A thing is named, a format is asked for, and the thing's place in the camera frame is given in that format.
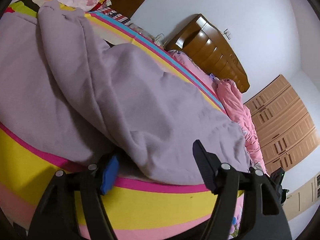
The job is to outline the lilac sweatpants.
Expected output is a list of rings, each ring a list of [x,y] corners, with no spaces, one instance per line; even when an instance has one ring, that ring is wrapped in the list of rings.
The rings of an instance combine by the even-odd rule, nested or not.
[[[119,146],[149,179],[203,182],[193,143],[246,172],[238,124],[132,44],[110,47],[82,10],[1,18],[1,123],[35,149],[89,164]]]

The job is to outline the rainbow striped bed sheet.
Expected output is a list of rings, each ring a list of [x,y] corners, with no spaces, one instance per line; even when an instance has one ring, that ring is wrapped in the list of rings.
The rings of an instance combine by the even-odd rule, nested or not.
[[[215,109],[223,111],[211,81],[197,67],[185,67],[160,47],[107,16],[88,12],[86,17],[95,32],[107,42],[137,46],[161,68],[195,85]],[[5,157],[2,166],[18,167],[17,171],[1,174],[1,206],[15,222],[28,226],[49,178],[41,178],[31,193],[22,192],[18,187],[44,170],[56,171],[64,160],[35,150],[6,127],[1,127],[1,151]],[[204,222],[216,198],[204,185],[165,185],[122,176],[116,179],[114,189],[102,201],[120,239],[161,239]]]

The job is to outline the light wooden wardrobe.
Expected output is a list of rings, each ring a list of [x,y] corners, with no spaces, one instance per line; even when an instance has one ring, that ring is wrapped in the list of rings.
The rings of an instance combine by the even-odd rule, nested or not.
[[[248,100],[268,174],[285,171],[303,161],[319,146],[319,136],[310,113],[285,79],[279,75]]]

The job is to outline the pink quilt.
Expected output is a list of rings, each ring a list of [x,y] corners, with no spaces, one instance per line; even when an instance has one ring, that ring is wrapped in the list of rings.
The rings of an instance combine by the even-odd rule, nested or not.
[[[254,166],[267,173],[258,136],[252,121],[250,110],[243,104],[242,93],[231,79],[214,78],[215,92],[222,103],[227,115],[238,123],[245,137],[245,147]]]

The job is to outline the pink bed sheet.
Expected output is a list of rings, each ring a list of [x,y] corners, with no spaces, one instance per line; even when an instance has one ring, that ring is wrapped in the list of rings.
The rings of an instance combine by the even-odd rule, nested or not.
[[[196,75],[213,93],[215,93],[216,85],[209,75],[207,75],[189,56],[180,50],[170,50],[168,54],[179,64],[190,70]]]

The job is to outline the cluttered nightstand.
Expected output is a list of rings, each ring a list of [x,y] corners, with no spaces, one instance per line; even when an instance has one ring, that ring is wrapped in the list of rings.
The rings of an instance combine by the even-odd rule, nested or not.
[[[149,41],[153,42],[155,45],[164,48],[164,34],[158,34],[157,36],[154,36],[150,34],[148,31],[144,30],[143,28],[139,27],[138,25],[131,23],[129,25],[129,28],[134,30],[135,32],[139,33]]]

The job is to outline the plaid red white pillow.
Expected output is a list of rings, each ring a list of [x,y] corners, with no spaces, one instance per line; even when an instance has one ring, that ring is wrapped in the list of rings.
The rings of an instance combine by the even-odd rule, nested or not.
[[[123,25],[130,25],[131,19],[122,15],[121,13],[111,9],[110,7],[106,7],[98,10],[100,13],[122,23]]]

